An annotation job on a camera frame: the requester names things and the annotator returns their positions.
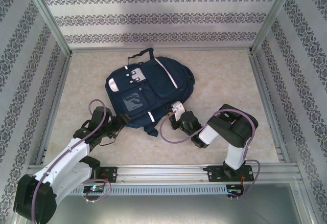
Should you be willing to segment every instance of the cable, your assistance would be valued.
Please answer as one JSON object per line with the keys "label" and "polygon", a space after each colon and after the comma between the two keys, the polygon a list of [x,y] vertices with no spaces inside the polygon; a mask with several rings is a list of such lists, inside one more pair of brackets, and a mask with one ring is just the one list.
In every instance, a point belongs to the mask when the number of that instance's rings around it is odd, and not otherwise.
{"label": "cable", "polygon": [[36,219],[35,219],[35,202],[36,202],[36,196],[37,196],[37,191],[38,189],[40,188],[43,180],[49,175],[49,173],[51,172],[51,170],[56,166],[56,164],[64,157],[66,156],[72,149],[74,149],[75,147],[77,147],[78,145],[80,145],[82,142],[84,142],[86,139],[88,139],[89,137],[91,137],[103,124],[104,120],[106,119],[106,106],[105,104],[99,100],[99,99],[95,99],[95,100],[92,100],[89,105],[88,105],[88,110],[89,112],[91,113],[92,115],[92,112],[91,112],[91,105],[96,102],[96,101],[99,101],[102,106],[103,106],[103,109],[104,109],[104,113],[103,113],[103,118],[100,122],[100,124],[91,132],[89,133],[87,136],[85,136],[84,138],[82,138],[80,141],[78,141],[76,144],[74,144],[70,149],[67,149],[62,155],[60,155],[56,161],[49,167],[49,169],[47,169],[47,171],[43,174],[43,176],[41,177],[41,179],[39,180],[38,184],[36,185],[35,187],[35,190],[34,190],[34,193],[33,193],[33,197],[32,197],[32,211],[31,211],[31,218],[32,218],[32,223],[36,223]]}
{"label": "cable", "polygon": [[181,141],[169,141],[169,140],[167,140],[167,139],[163,136],[163,134],[162,134],[162,126],[163,126],[164,122],[165,122],[167,119],[169,119],[172,115],[174,115],[175,113],[176,113],[176,112],[173,112],[173,113],[171,113],[170,115],[168,115],[166,118],[164,118],[164,120],[163,120],[163,121],[161,122],[161,124],[160,124],[159,133],[160,133],[161,138],[162,138],[164,141],[166,141],[166,142],[168,142],[168,143],[171,143],[171,144],[180,144],[180,143],[183,143],[183,142],[189,140],[189,139],[192,138],[194,135],[196,135],[198,132],[200,132],[200,131],[202,131],[202,130],[204,129],[204,126],[203,126],[203,127],[201,127],[198,131],[194,132],[193,134],[191,134],[190,136],[188,136],[187,138],[185,138],[184,140],[181,140]]}
{"label": "cable", "polygon": [[108,146],[108,145],[111,145],[112,143],[114,143],[115,141],[116,141],[116,138],[114,138],[113,142],[109,142],[109,143],[104,144],[104,145],[99,144],[99,146]]}
{"label": "cable", "polygon": [[104,173],[100,174],[100,176],[103,176],[105,180],[108,180],[108,176]]}
{"label": "cable", "polygon": [[[244,150],[244,154],[243,154],[243,159],[245,160],[245,157],[246,157],[246,155],[247,155],[247,151],[248,151],[248,148],[249,148],[249,145],[251,144],[251,142],[252,142],[252,140],[253,140],[253,137],[254,137],[254,134],[255,134],[255,125],[254,125],[254,122],[249,118],[249,116],[248,115],[246,115],[244,112],[242,112],[242,111],[240,111],[240,110],[236,110],[236,109],[222,109],[222,110],[219,110],[219,111],[217,111],[217,112],[215,112],[213,115],[212,115],[212,117],[213,116],[216,116],[216,115],[218,115],[218,114],[220,114],[220,113],[224,113],[224,112],[232,112],[232,113],[237,113],[237,114],[240,114],[240,115],[242,115],[242,116],[244,116],[248,121],[249,121],[249,123],[250,123],[250,125],[251,125],[251,127],[252,127],[252,135],[251,135],[251,137],[250,137],[250,140],[246,143],[246,148],[245,148],[245,150]],[[171,113],[170,115],[168,115],[166,118],[164,118],[164,120],[161,122],[161,124],[160,124],[160,128],[159,128],[159,133],[160,133],[160,136],[161,136],[161,138],[164,140],[164,141],[166,141],[166,142],[168,142],[168,143],[171,143],[171,144],[180,144],[180,143],[183,143],[183,142],[185,142],[185,141],[187,141],[187,140],[189,140],[190,138],[192,138],[194,135],[196,135],[198,132],[200,132],[200,131],[202,131],[202,130],[204,130],[204,128],[205,128],[205,126],[207,125],[207,122],[209,121],[207,121],[199,130],[197,130],[196,132],[194,132],[193,134],[191,134],[190,136],[188,136],[188,137],[186,137],[184,140],[181,140],[181,141],[170,141],[170,140],[167,140],[164,136],[163,136],[163,134],[162,134],[162,126],[163,126],[163,124],[164,124],[164,122],[167,120],[167,119],[169,119],[171,116],[173,116],[174,114],[175,114],[176,112],[173,112],[173,113]]]}
{"label": "cable", "polygon": [[104,182],[105,184],[108,183],[109,186],[110,186],[109,190],[108,190],[107,192],[105,192],[105,194],[103,194],[101,197],[98,197],[97,199],[89,200],[89,199],[87,198],[87,196],[88,196],[91,192],[87,192],[87,193],[85,194],[85,197],[83,196],[83,198],[84,198],[87,202],[95,203],[95,202],[97,202],[97,201],[99,201],[99,200],[104,199],[104,198],[105,198],[105,197],[106,197],[106,196],[111,192],[111,183],[110,183],[110,181],[105,180],[105,179],[89,179],[89,180],[84,181],[83,184],[86,184],[86,183],[93,183],[93,182]]}
{"label": "cable", "polygon": [[241,174],[241,186],[242,186],[242,189],[241,191],[244,189],[244,176]]}
{"label": "cable", "polygon": [[256,179],[258,179],[258,176],[260,174],[260,169],[261,169],[261,165],[260,165],[260,162],[258,160],[256,160],[256,159],[247,159],[247,162],[256,162],[258,164],[258,171],[256,172],[256,175],[254,177],[253,182],[251,183],[251,185],[249,186],[249,188],[246,190],[246,192],[243,193],[242,197],[251,190],[251,188],[253,187],[254,183],[256,182]]}

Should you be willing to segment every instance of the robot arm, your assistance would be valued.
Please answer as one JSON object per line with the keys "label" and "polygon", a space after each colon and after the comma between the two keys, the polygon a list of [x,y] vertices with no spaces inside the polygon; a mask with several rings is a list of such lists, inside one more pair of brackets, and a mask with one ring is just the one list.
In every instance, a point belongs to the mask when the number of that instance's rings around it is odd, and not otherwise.
{"label": "robot arm", "polygon": [[102,138],[116,138],[122,128],[128,123],[129,117],[125,114],[112,116],[110,109],[106,108],[106,117],[102,126],[84,142],[76,145],[82,138],[90,134],[104,117],[104,107],[97,107],[91,120],[87,120],[80,129],[74,133],[67,147],[42,170],[33,176],[24,175],[18,182],[14,211],[31,220],[32,196],[36,185],[44,173],[67,150],[70,153],[52,168],[42,180],[36,197],[36,217],[38,223],[47,223],[56,211],[57,205],[77,186],[89,178],[98,178],[100,174],[100,161],[87,156]]}
{"label": "robot arm", "polygon": [[[198,119],[194,116],[192,111],[185,111],[180,102],[172,105],[172,112],[174,115],[170,117],[171,126],[173,129],[180,128],[188,136],[198,131],[202,126]],[[224,162],[226,172],[229,174],[233,171],[239,170],[244,165],[244,153],[247,151],[246,143],[252,136],[252,126],[247,118],[243,115],[224,110],[235,110],[245,114],[252,120],[254,129],[258,127],[257,120],[228,104],[224,104],[219,111],[218,116],[212,116],[207,122],[205,128],[198,134],[191,138],[191,141],[199,148],[206,148],[211,142],[220,135],[228,143],[228,153]]]}

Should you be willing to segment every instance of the backpack strap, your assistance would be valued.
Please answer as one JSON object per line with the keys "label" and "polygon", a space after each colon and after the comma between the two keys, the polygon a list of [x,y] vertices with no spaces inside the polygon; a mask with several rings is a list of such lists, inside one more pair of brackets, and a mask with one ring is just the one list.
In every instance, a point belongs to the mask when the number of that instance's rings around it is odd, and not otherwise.
{"label": "backpack strap", "polygon": [[148,48],[148,49],[144,49],[144,50],[141,51],[139,54],[135,54],[135,55],[133,55],[132,57],[128,57],[128,63],[129,63],[129,59],[135,58],[135,57],[137,57],[137,56],[142,56],[142,55],[144,55],[146,52],[149,52],[150,59],[154,59],[154,56],[153,56],[153,48]]}
{"label": "backpack strap", "polygon": [[144,126],[144,132],[146,132],[150,136],[157,137],[159,133],[158,130],[156,130],[154,127],[158,124],[158,122],[154,122]]}

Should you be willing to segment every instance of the enclosure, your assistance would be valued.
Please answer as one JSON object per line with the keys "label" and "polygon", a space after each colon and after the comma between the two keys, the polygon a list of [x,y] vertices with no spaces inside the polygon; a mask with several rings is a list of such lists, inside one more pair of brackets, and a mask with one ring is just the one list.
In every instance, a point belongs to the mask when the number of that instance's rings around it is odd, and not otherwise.
{"label": "enclosure", "polygon": [[[146,48],[193,72],[194,92],[184,106],[201,124],[225,103],[258,120],[248,154],[261,163],[258,180],[247,196],[230,201],[227,187],[240,182],[209,182],[203,171],[224,162],[223,138],[200,149],[125,127],[115,143],[90,153],[102,166],[117,167],[109,197],[85,203],[79,186],[49,223],[327,222],[327,0],[0,5],[1,223],[26,223],[13,213],[18,180],[67,146],[90,119],[91,100],[113,111],[106,78]],[[186,136],[169,122],[162,131],[175,141]]]}

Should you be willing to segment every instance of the aluminum frame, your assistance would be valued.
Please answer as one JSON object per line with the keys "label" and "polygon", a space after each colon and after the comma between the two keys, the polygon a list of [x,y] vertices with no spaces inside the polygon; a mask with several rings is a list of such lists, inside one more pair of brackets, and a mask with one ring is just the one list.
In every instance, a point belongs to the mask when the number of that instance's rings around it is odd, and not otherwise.
{"label": "aluminum frame", "polygon": [[275,0],[271,9],[269,10],[269,13],[267,14],[267,17],[265,18],[262,26],[259,29],[259,32],[257,33],[254,42],[251,46],[251,52],[255,53],[262,41],[265,39],[270,27],[272,26],[272,24],[274,23],[279,11],[281,10],[283,4],[284,4],[285,0]]}
{"label": "aluminum frame", "polygon": [[[107,47],[94,47],[94,48],[73,48],[73,53],[94,53],[94,52],[140,52],[145,48],[125,48],[125,49],[117,49],[117,48],[107,48]],[[156,51],[220,51],[220,50],[248,50],[249,47],[201,47],[201,48],[164,48],[159,47],[155,48]]]}
{"label": "aluminum frame", "polygon": [[[252,166],[253,174],[257,174],[258,166]],[[195,165],[102,165],[118,167],[115,187],[124,186],[132,189],[135,186],[210,186],[239,184],[239,182],[210,183],[207,172],[203,168],[207,164]],[[30,165],[27,174],[33,175],[44,166]],[[317,223],[306,188],[297,163],[262,163],[256,184],[290,184],[293,197],[302,223]]]}
{"label": "aluminum frame", "polygon": [[260,94],[261,102],[264,107],[264,111],[266,113],[266,117],[269,123],[272,139],[275,143],[275,146],[281,150],[282,159],[278,158],[283,162],[290,162],[290,158],[287,153],[286,145],[282,137],[281,130],[279,129],[278,122],[276,116],[274,114],[274,109],[269,97],[269,93],[267,87],[265,85],[264,77],[260,71],[258,60],[254,54],[249,54],[250,63],[252,66],[253,75],[255,78],[256,85],[258,87],[258,91]]}
{"label": "aluminum frame", "polygon": [[69,56],[72,52],[65,37],[63,36],[61,30],[59,29],[58,24],[55,21],[50,9],[46,5],[44,0],[33,0],[39,12],[41,13],[44,21],[48,25],[51,33],[55,36],[57,42],[59,43],[61,49],[63,50],[65,57]]}
{"label": "aluminum frame", "polygon": [[66,83],[66,79],[67,79],[67,75],[68,75],[68,71],[69,71],[69,66],[71,64],[71,60],[72,60],[72,54],[68,54],[66,60],[65,60],[65,67],[64,67],[64,71],[63,71],[63,75],[59,81],[59,88],[55,97],[55,101],[54,101],[54,105],[50,111],[50,116],[49,116],[49,123],[46,126],[45,132],[44,132],[44,136],[43,136],[43,140],[41,142],[40,145],[40,150],[39,153],[37,155],[35,164],[42,164],[45,157],[45,152],[46,152],[46,148],[49,144],[50,141],[50,137],[51,137],[51,132],[53,129],[53,126],[55,124],[55,120],[56,120],[56,116],[57,116],[57,112],[58,112],[58,108],[59,108],[59,104],[60,104],[60,100],[61,100],[61,96],[62,96],[62,92],[63,89],[65,87],[65,83]]}

